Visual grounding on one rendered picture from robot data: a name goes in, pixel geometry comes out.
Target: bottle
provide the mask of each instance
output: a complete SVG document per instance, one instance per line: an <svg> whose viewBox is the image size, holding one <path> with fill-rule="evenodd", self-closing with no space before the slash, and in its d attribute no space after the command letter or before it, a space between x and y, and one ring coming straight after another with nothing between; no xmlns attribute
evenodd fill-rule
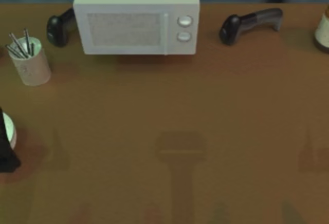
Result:
<svg viewBox="0 0 329 224"><path fill-rule="evenodd" d="M323 52L329 53L329 6L322 15L314 35L315 46Z"/></svg>

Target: table surface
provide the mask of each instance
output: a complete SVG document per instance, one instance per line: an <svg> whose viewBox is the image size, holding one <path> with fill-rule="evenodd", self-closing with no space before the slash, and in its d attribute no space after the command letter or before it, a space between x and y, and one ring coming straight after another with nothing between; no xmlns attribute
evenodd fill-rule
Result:
<svg viewBox="0 0 329 224"><path fill-rule="evenodd" d="M48 18L69 5L0 5L0 45L27 27L50 82L24 86L6 53L0 104L22 167L0 175L0 220L42 223L327 223L329 56L324 4L202 5L193 56L58 49ZM270 26L218 41L234 13L280 7Z"/></svg>

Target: pen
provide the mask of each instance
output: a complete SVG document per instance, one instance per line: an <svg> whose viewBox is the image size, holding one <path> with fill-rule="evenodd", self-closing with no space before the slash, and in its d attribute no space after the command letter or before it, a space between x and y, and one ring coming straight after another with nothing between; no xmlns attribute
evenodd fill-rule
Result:
<svg viewBox="0 0 329 224"><path fill-rule="evenodd" d="M27 53L31 55L31 50L30 50L30 40L29 40L29 33L26 28L24 28L24 36L25 36L25 41L26 41L26 48L27 48Z"/></svg>
<svg viewBox="0 0 329 224"><path fill-rule="evenodd" d="M31 43L31 56L34 56L34 43Z"/></svg>
<svg viewBox="0 0 329 224"><path fill-rule="evenodd" d="M19 41L16 39L15 35L13 33L10 33L9 36L14 41L14 43L16 44L17 48L20 50L20 52L22 53L22 55L25 58L28 58L27 53L25 52L24 48L21 46L21 44L19 43Z"/></svg>
<svg viewBox="0 0 329 224"><path fill-rule="evenodd" d="M20 55L20 53L18 53L15 49L13 49L12 47L10 47L8 44L6 44L5 47L8 49L9 52L11 52L17 58L20 58L20 59L22 58L22 56Z"/></svg>

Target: microwave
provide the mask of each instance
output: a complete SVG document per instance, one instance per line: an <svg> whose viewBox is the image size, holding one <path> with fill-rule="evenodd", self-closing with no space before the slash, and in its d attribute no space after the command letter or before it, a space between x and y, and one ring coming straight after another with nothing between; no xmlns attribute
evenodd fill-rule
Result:
<svg viewBox="0 0 329 224"><path fill-rule="evenodd" d="M74 0L85 54L195 54L199 0Z"/></svg>

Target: white bowl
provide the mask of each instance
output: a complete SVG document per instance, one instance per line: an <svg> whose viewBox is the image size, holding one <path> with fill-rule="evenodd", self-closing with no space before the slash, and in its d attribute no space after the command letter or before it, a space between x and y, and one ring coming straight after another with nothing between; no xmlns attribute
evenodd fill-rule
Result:
<svg viewBox="0 0 329 224"><path fill-rule="evenodd" d="M8 140L10 142L10 146L12 149L14 149L17 140L17 133L16 133L14 122L6 113L4 113L4 120L5 120L6 133Z"/></svg>

